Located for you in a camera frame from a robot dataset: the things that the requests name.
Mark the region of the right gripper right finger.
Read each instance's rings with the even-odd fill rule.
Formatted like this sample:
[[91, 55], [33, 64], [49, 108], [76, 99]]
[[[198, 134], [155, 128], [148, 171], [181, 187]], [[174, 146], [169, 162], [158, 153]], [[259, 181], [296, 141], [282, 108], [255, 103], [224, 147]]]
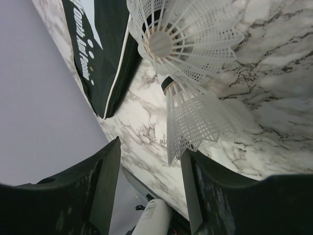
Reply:
[[258, 181], [190, 150], [180, 162], [192, 234], [312, 234], [311, 174], [272, 175]]

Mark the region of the black sport racket bag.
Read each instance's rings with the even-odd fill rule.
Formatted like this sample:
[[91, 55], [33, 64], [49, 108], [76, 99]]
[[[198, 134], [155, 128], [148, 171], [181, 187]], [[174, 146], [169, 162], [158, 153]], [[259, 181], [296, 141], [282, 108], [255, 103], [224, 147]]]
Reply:
[[124, 0], [64, 0], [74, 65], [95, 114], [107, 119], [122, 103], [140, 64]]

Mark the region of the white shuttlecock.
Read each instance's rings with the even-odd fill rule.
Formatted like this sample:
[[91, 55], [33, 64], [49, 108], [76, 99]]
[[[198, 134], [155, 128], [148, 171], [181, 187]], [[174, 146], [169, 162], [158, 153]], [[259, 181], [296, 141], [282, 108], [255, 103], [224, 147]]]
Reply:
[[244, 39], [237, 0], [129, 0], [128, 29], [139, 55], [159, 75], [205, 83], [236, 60]]
[[222, 133], [238, 132], [226, 106], [204, 87], [168, 75], [158, 80], [166, 96], [168, 165], [187, 149], [196, 152], [203, 141], [218, 145]]

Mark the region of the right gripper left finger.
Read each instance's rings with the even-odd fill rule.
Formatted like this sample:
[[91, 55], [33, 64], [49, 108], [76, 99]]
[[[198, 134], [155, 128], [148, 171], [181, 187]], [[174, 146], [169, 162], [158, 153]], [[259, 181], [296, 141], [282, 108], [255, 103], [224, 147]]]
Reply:
[[36, 184], [0, 187], [3, 235], [107, 235], [121, 158], [115, 138], [94, 155]]

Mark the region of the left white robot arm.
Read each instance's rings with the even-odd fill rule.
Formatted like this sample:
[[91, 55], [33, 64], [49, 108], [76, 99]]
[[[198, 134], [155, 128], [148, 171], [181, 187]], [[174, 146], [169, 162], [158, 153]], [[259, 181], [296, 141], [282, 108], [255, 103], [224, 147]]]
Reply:
[[167, 235], [172, 219], [172, 208], [162, 199], [146, 205], [138, 223], [127, 235]]

